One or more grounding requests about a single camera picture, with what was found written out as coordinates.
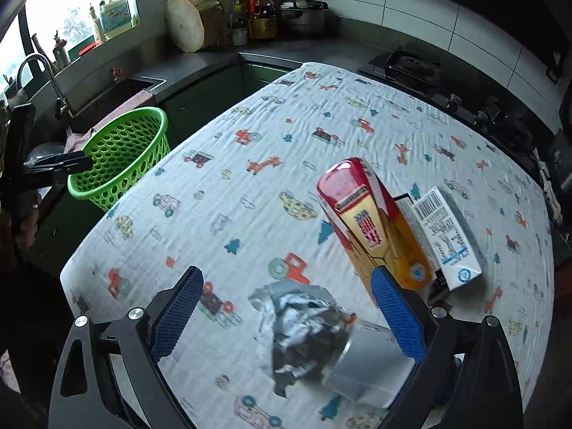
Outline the white blue milk carton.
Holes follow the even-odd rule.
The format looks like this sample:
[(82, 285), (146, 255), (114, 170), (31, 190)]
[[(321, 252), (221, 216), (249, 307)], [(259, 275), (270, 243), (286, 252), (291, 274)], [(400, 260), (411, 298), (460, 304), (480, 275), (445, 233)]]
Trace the white blue milk carton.
[(482, 274), (474, 248), (437, 187), (420, 198), (413, 209), (450, 291)]

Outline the red yellow drink bottle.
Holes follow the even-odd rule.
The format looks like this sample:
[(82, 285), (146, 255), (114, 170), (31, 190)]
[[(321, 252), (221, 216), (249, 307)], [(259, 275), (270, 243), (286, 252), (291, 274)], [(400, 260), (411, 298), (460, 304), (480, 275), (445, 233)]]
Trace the red yellow drink bottle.
[(366, 291), (375, 268), (384, 267), (410, 291), (433, 281), (433, 268), (406, 218), (373, 168), (363, 159), (345, 159), (316, 185), (323, 208)]

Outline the steel kitchen faucet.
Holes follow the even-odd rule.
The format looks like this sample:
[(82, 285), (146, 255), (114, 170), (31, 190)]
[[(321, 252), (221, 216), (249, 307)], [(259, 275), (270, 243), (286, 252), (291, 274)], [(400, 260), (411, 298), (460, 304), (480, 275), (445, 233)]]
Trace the steel kitchen faucet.
[(55, 79), (49, 59), (41, 53), (33, 52), (23, 59), (15, 78), (16, 91), (19, 92), (23, 88), (21, 77), (24, 68), (33, 62), (38, 62), (44, 66), (42, 74), (39, 75), (38, 79), (35, 79), (38, 89), (41, 89), (45, 84), (49, 84), (56, 95), (55, 118), (57, 120), (63, 120), (65, 116), (74, 118), (72, 107)]

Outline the steel kitchen sink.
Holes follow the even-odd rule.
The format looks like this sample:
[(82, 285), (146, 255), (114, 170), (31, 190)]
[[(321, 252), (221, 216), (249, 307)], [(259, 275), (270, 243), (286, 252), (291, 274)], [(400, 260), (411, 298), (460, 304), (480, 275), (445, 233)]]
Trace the steel kitchen sink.
[(135, 77), (124, 79), (120, 83), (109, 86), (74, 113), (74, 119), (70, 124), (71, 131), (85, 133), (92, 121), (101, 113), (107, 114), (141, 90), (151, 92), (164, 82), (165, 79)]

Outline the green kitchen cabinet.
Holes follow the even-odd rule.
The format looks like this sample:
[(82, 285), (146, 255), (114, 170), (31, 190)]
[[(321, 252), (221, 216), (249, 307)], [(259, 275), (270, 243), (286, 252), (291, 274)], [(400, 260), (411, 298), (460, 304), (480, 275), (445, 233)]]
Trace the green kitchen cabinet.
[(287, 72), (281, 68), (242, 63), (221, 69), (181, 89), (160, 105), (169, 119), (167, 138), (171, 149)]

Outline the pink dish towel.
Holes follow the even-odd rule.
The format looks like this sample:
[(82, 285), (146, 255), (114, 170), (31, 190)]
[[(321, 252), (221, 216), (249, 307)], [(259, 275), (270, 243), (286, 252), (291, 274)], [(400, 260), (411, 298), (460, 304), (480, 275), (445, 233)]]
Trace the pink dish towel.
[(99, 132), (113, 119), (116, 119), (116, 117), (126, 112), (130, 112), (132, 109), (152, 107), (153, 105), (155, 105), (154, 96), (147, 90), (141, 90), (129, 100), (113, 109), (111, 112), (107, 114), (101, 113), (92, 121), (91, 126), (85, 133), (72, 132), (72, 135), (70, 135), (66, 140), (64, 152), (71, 153), (74, 151), (82, 150), (85, 147), (86, 142), (88, 142), (89, 139), (93, 137), (93, 135)]

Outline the green plastic perforated basket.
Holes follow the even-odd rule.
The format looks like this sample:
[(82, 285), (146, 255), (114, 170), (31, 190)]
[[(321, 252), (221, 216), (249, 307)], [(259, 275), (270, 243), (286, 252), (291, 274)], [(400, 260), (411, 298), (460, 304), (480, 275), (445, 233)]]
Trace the green plastic perforated basket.
[(112, 209), (170, 153), (167, 128), (168, 116), (157, 107), (132, 109), (113, 119), (83, 146), (93, 166), (68, 177), (70, 195), (102, 211)]

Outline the cartoon printed white tablecloth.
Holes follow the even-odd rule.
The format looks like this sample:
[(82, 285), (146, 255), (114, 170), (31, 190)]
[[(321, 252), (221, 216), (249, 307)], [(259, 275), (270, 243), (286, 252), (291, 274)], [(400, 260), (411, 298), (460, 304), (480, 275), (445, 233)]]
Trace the cartoon printed white tablecloth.
[(200, 428), (356, 428), (380, 411), (318, 384), (285, 397), (260, 369), (249, 296), (279, 278), (326, 288), (381, 322), (319, 203), (316, 185), (358, 157), (389, 193), (438, 188), (481, 255), (453, 291), (456, 318), (499, 318), (524, 400), (538, 380), (553, 315), (554, 258), (541, 187), (499, 147), (431, 105), (335, 66), (306, 63), (180, 143), (84, 238), (60, 276), (76, 314), (112, 321), (204, 274), (199, 303), (161, 371)]

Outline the small red white figurine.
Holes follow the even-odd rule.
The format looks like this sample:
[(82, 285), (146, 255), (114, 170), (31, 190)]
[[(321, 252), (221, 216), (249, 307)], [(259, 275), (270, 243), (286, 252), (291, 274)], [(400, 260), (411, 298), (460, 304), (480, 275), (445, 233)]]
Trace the small red white figurine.
[(123, 68), (118, 68), (118, 67), (110, 68), (109, 73), (112, 75), (113, 81), (115, 83), (120, 83), (127, 78), (127, 75), (123, 70)]

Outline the white detergent jug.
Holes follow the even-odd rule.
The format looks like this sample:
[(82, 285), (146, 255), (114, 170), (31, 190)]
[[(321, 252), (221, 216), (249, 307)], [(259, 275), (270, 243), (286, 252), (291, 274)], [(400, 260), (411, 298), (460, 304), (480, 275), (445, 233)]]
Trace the white detergent jug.
[(128, 0), (100, 0), (100, 20), (106, 39), (132, 28), (132, 16)]

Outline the round wooden chopping block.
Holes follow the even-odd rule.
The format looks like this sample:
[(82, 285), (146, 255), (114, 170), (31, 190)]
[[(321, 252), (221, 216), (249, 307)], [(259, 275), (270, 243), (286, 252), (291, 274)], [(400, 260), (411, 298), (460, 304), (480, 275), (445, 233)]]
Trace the round wooden chopping block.
[(172, 41), (184, 52), (223, 44), (224, 10), (218, 0), (168, 0), (165, 22)]

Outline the black gas stove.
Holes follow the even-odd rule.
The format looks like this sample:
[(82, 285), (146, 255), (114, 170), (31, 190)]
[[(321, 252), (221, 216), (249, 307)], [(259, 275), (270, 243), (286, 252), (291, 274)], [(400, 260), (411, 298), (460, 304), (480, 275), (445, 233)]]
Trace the black gas stove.
[(359, 72), (452, 114), (514, 153), (537, 150), (549, 157), (554, 133), (548, 126), (507, 88), (456, 56), (400, 45), (382, 51)]

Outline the dark sauce bottle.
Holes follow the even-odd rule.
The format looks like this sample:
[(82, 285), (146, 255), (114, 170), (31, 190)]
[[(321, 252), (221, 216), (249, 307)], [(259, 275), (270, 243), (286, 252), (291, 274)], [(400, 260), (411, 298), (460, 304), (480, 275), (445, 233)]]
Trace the dark sauce bottle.
[(230, 29), (233, 46), (247, 45), (248, 12), (246, 0), (226, 0), (230, 8)]

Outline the cooking oil bottle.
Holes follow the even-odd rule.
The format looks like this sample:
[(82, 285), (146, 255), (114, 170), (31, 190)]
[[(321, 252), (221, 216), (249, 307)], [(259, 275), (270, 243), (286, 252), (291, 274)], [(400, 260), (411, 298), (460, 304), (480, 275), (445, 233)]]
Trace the cooking oil bottle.
[(273, 0), (248, 0), (248, 25), (253, 40), (273, 39), (277, 34), (277, 9)]

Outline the steel cooking pot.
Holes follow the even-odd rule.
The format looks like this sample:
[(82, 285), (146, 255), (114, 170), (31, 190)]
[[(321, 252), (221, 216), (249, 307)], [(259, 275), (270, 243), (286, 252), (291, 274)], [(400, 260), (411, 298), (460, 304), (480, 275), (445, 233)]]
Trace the steel cooking pot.
[(280, 6), (283, 26), (290, 35), (318, 36), (327, 27), (329, 5), (321, 0), (291, 0)]

